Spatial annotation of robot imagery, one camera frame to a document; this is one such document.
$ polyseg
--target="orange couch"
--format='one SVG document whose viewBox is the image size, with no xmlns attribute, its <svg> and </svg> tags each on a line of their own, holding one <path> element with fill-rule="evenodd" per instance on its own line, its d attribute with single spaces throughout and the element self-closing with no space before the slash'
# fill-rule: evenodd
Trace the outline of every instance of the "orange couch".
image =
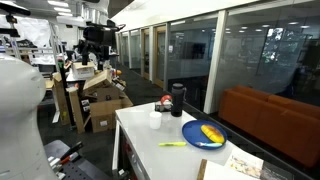
<svg viewBox="0 0 320 180">
<path fill-rule="evenodd" d="M 219 117 L 308 168 L 320 159 L 320 107 L 236 86 L 223 92 Z"/>
</svg>

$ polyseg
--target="white mannequin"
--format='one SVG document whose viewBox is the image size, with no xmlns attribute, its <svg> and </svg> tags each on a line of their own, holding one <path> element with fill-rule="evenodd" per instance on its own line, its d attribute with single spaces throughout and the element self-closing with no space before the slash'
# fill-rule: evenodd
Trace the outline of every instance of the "white mannequin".
<svg viewBox="0 0 320 180">
<path fill-rule="evenodd" d="M 0 54 L 0 180 L 56 180 L 37 127 L 45 94 L 42 75 L 29 64 Z"/>
</svg>

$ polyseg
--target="white cup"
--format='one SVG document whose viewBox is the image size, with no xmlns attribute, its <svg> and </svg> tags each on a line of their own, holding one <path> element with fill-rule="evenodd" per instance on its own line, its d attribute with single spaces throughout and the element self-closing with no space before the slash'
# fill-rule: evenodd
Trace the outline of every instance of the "white cup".
<svg viewBox="0 0 320 180">
<path fill-rule="evenodd" d="M 160 112 L 151 112 L 149 114 L 150 119 L 150 128 L 151 129 L 159 129 L 161 126 L 161 117 L 162 114 Z"/>
</svg>

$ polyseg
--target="blue plate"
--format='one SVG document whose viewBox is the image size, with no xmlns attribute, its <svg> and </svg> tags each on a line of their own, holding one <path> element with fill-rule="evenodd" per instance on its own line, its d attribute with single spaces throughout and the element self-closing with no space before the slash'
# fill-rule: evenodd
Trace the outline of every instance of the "blue plate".
<svg viewBox="0 0 320 180">
<path fill-rule="evenodd" d="M 198 146 L 196 142 L 202 142 L 202 143 L 213 143 L 209 138 L 207 138 L 206 135 L 201 131 L 201 126 L 207 124 L 210 126 L 213 126 L 217 128 L 221 134 L 223 135 L 225 141 L 220 147 L 207 147 L 207 146 Z M 214 150 L 219 149 L 224 146 L 224 144 L 227 141 L 227 133 L 217 124 L 210 122 L 210 121 L 204 121 L 204 120 L 193 120 L 189 121 L 182 127 L 182 134 L 184 138 L 193 146 L 200 148 L 200 149 L 206 149 L 206 150 Z"/>
</svg>

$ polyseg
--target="black thermos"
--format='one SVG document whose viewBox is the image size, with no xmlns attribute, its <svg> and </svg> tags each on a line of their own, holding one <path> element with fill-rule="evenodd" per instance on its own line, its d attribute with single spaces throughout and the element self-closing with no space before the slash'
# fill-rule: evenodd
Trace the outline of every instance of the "black thermos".
<svg viewBox="0 0 320 180">
<path fill-rule="evenodd" d="M 172 86 L 172 107 L 171 115 L 180 117 L 182 115 L 182 105 L 184 100 L 185 88 L 182 84 L 175 83 Z"/>
</svg>

